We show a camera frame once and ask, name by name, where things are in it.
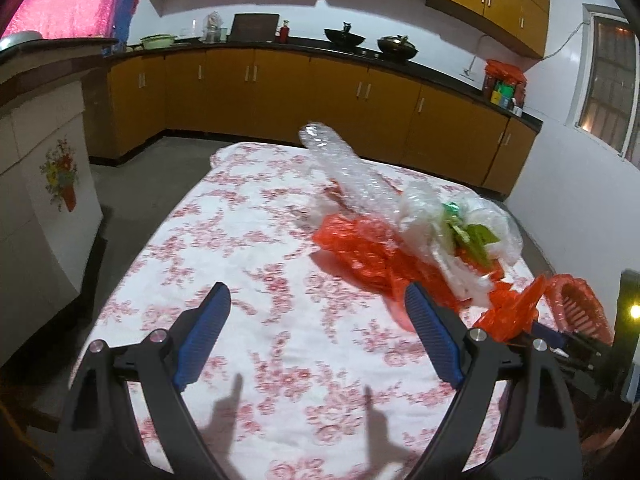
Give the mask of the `floral white red tablecloth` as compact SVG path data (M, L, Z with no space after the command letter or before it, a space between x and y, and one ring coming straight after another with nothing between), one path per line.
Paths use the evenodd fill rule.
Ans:
M314 260L311 202L326 186L299 148L240 143L171 211L92 336L135 344L216 282L231 313L186 402L217 460L247 479L352 479L368 466L363 395L388 422L392 469L451 400L383 298Z

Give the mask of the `red plastic trash basket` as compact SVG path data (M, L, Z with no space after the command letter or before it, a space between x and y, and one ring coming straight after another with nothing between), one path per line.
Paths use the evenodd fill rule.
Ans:
M544 290L554 322L562 333L581 333L612 346L614 334L604 307L583 278L555 274Z

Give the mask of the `red plastic bag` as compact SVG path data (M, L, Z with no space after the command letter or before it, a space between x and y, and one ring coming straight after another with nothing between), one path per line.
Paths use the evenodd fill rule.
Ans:
M454 313L471 301L459 301L444 277L429 263L413 255L388 224L371 216L348 218L341 214L324 217L312 236L314 244L348 266L356 281L396 304L394 317L407 327L405 290L409 284L422 285L436 304ZM489 307L474 323L496 341L506 342L532 329L538 320L537 304L546 289L543 276L518 292L505 281L503 268L495 263L491 275L495 288L489 293Z

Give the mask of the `white plastic bag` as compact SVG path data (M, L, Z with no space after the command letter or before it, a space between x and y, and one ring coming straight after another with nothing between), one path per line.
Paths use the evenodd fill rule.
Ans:
M399 199L396 226L408 248L436 266L459 301L486 307L495 263L513 266L523 240L510 214L473 192L441 200L431 185L413 182Z

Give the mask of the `clear jars on counter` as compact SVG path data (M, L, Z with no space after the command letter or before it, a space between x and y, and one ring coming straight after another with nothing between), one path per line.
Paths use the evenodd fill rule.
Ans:
M227 40L227 29L224 27L224 21L217 11L209 13L203 25L204 44L220 44Z

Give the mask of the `red bag with containers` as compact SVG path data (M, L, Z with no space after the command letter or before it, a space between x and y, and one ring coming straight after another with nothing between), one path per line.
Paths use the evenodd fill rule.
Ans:
M485 65L483 96L505 110L522 108L526 96L527 79L516 66L497 60Z

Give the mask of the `green enamel pot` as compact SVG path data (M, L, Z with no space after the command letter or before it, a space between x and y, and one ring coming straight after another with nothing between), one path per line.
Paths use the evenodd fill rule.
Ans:
M174 35L156 34L143 37L140 44L143 50L158 50L171 47L175 41Z

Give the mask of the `green plastic wrapper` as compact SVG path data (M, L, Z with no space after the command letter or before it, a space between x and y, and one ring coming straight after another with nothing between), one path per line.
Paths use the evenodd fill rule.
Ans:
M466 223L456 203L444 203L444 211L456 256L477 270L489 271L492 261L486 246L498 243L500 238L484 224Z

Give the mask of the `clear bubble wrap roll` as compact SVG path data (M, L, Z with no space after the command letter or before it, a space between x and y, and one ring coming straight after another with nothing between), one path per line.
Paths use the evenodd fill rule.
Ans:
M298 136L319 168L340 187L349 210L395 222L400 194L332 128L311 122L299 130Z

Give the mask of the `barred window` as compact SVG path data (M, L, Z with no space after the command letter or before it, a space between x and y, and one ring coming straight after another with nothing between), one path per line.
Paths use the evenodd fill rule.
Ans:
M639 165L639 37L620 10L585 8L575 126Z

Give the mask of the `lower wooden kitchen cabinets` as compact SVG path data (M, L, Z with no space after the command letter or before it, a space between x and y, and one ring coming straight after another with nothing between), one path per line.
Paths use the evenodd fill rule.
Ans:
M363 158L500 195L541 130L413 64L276 44L115 55L82 90L97 159L121 160L166 131L297 144L321 122Z

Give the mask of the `pink curtain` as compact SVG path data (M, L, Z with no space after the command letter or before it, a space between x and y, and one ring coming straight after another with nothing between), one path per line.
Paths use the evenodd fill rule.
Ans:
M139 0L23 0L2 29L6 37L39 32L44 39L128 39Z

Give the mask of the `black wok with lid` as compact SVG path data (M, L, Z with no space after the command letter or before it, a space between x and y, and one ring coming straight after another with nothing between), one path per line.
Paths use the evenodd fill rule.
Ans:
M386 60L395 62L407 62L412 60L418 49L409 41L407 36L385 36L378 38L376 42L378 50Z

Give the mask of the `red bottle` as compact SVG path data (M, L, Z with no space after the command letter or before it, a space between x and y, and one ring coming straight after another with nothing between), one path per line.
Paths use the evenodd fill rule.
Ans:
M284 20L278 33L278 41L280 42L280 44L286 44L288 42L289 33L290 33L290 28L288 27L288 21Z

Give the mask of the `white cabinet with flower decal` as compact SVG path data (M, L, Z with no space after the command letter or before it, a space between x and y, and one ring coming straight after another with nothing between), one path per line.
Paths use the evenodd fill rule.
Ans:
M1 359L81 293L103 214L81 79L106 38L34 40L1 53Z

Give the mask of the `dark cutting board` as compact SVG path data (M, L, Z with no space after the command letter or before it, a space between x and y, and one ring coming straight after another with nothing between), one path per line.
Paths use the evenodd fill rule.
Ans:
M237 13L233 18L228 40L231 42L273 42L276 38L279 14Z

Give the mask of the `black wok left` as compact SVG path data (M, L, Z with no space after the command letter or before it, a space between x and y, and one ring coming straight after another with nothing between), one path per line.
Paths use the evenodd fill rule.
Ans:
M352 33L352 24L349 22L344 22L340 29L326 28L324 34L335 47L347 51L356 49L366 40L363 36Z

